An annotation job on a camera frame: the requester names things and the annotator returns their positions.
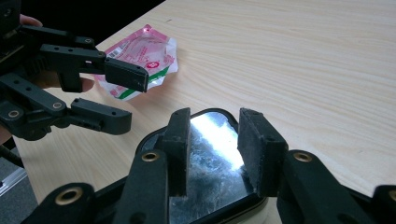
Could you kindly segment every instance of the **reflective surface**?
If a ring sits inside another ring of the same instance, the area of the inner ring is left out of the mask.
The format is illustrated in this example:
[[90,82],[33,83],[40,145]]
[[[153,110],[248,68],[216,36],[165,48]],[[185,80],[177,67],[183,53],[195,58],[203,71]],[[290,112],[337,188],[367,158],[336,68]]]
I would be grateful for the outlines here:
[[[142,146],[153,148],[158,134]],[[191,119],[187,197],[171,197],[171,224],[191,223],[253,193],[237,150],[238,135],[227,117],[207,112]]]

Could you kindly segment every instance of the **snack package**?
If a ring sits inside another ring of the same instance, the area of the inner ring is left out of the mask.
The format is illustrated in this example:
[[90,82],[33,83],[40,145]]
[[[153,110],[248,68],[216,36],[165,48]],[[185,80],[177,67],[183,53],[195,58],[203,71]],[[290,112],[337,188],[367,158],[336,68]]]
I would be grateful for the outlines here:
[[[128,35],[105,51],[107,57],[133,63],[148,71],[148,90],[163,84],[165,76],[177,71],[177,42],[150,25]],[[105,75],[94,75],[100,86],[115,98],[127,101],[140,91],[106,82]]]

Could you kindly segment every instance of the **wooden table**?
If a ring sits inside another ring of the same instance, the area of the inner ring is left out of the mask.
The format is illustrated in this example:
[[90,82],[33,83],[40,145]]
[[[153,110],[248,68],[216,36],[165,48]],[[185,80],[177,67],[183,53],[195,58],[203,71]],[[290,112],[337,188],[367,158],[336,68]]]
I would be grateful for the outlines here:
[[396,184],[394,1],[167,0],[98,48],[145,24],[177,41],[177,73],[127,102],[99,85],[50,89],[68,104],[82,97],[129,110],[133,121],[122,135],[69,127],[16,139],[39,202],[70,182],[98,190],[125,177],[139,142],[184,107],[261,111],[290,149],[317,155],[341,184],[368,196]]

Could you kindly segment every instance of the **screw hole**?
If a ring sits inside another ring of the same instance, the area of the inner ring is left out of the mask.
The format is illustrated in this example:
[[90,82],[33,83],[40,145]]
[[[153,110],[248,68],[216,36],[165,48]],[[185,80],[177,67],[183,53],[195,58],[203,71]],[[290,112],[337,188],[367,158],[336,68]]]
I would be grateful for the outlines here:
[[73,187],[62,191],[55,199],[59,205],[67,205],[77,201],[82,196],[82,188]]
[[143,161],[156,161],[158,158],[160,158],[160,155],[154,152],[148,152],[142,156]]
[[340,220],[342,223],[345,223],[345,224],[359,224],[359,222],[358,222],[358,220],[356,220],[356,218],[354,218],[348,214],[339,214],[337,216],[337,218],[338,218],[338,220]]
[[144,213],[134,213],[131,215],[129,222],[131,224],[143,224],[146,221],[146,214]]

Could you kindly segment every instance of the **pink and green packaging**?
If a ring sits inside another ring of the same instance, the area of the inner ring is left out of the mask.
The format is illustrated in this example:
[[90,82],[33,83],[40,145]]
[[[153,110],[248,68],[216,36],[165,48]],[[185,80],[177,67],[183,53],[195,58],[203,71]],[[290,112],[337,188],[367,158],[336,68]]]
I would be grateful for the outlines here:
[[[149,75],[148,90],[162,85],[167,74],[177,71],[176,52],[176,40],[156,31],[150,25],[145,25],[105,51],[109,58],[145,68]],[[104,75],[94,75],[94,78],[109,94],[122,101],[130,100],[141,93],[108,83]]]

